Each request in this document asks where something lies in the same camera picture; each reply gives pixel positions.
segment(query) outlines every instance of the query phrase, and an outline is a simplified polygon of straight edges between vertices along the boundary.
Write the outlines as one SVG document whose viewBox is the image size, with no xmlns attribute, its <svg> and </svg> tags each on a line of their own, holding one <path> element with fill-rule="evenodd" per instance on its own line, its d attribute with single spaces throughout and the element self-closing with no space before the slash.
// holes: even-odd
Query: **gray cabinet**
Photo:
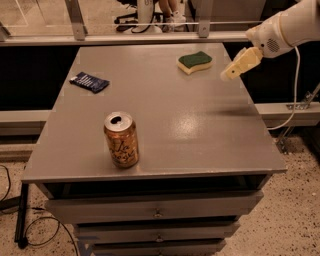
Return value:
<svg viewBox="0 0 320 256">
<path fill-rule="evenodd" d="M 214 65 L 187 76 L 176 61 L 198 51 Z M 263 185 L 286 170 L 241 80 L 219 79 L 229 61 L 222 44 L 81 48 L 23 182 L 38 185 L 47 210 L 95 255 L 221 250 Z M 69 84 L 80 71 L 110 85 L 93 95 Z M 124 170 L 103 134 L 106 115 L 119 110 L 139 138 L 140 160 Z"/>
</svg>

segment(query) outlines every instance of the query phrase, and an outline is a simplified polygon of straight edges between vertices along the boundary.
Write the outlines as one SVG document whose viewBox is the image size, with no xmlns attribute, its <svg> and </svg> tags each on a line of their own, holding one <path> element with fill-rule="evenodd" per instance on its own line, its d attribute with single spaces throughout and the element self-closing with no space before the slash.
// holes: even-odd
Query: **white cable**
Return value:
<svg viewBox="0 0 320 256">
<path fill-rule="evenodd" d="M 293 92 L 293 108 L 292 108 L 292 113 L 291 116 L 288 118 L 287 121 L 285 121 L 283 124 L 276 126 L 276 127 L 272 127 L 272 128 L 268 128 L 268 130 L 277 130 L 279 128 L 282 128 L 283 126 L 285 126 L 287 123 L 289 123 L 291 121 L 291 119 L 293 118 L 295 111 L 296 111 L 296 104 L 297 104 L 297 88 L 298 88 L 298 77 L 299 77 L 299 69 L 300 69 L 300 53 L 298 50 L 298 47 L 294 47 L 294 49 L 296 50 L 297 53 L 297 67 L 296 67 L 296 75 L 295 75 L 295 80 L 294 80 L 294 92 Z"/>
</svg>

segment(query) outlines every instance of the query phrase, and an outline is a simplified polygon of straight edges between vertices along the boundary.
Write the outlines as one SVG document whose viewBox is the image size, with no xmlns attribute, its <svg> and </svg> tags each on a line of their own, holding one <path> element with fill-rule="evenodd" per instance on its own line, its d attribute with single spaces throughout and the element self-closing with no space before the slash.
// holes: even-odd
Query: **can lid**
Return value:
<svg viewBox="0 0 320 256">
<path fill-rule="evenodd" d="M 104 121 L 106 128 L 113 132 L 121 132 L 132 124 L 132 117 L 126 112 L 112 112 Z"/>
</svg>

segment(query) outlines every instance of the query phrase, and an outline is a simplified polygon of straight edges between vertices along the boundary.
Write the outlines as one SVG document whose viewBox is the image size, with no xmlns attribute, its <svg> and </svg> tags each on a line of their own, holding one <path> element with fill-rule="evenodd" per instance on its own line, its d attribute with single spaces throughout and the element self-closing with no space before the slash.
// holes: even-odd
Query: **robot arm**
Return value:
<svg viewBox="0 0 320 256">
<path fill-rule="evenodd" d="M 221 73 L 231 80 L 260 64 L 262 57 L 275 58 L 309 41 L 320 41 L 320 0 L 302 0 L 259 26 L 246 31 L 254 47 L 243 49 Z"/>
</svg>

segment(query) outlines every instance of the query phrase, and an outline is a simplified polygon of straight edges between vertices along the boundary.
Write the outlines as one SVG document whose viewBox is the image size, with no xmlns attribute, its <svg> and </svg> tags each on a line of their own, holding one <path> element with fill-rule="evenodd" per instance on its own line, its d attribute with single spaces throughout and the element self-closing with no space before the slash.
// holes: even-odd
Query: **green sponge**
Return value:
<svg viewBox="0 0 320 256">
<path fill-rule="evenodd" d="M 180 57 L 177 65 L 186 74 L 190 75 L 195 71 L 210 68 L 212 66 L 212 58 L 208 54 L 200 51 Z"/>
</svg>

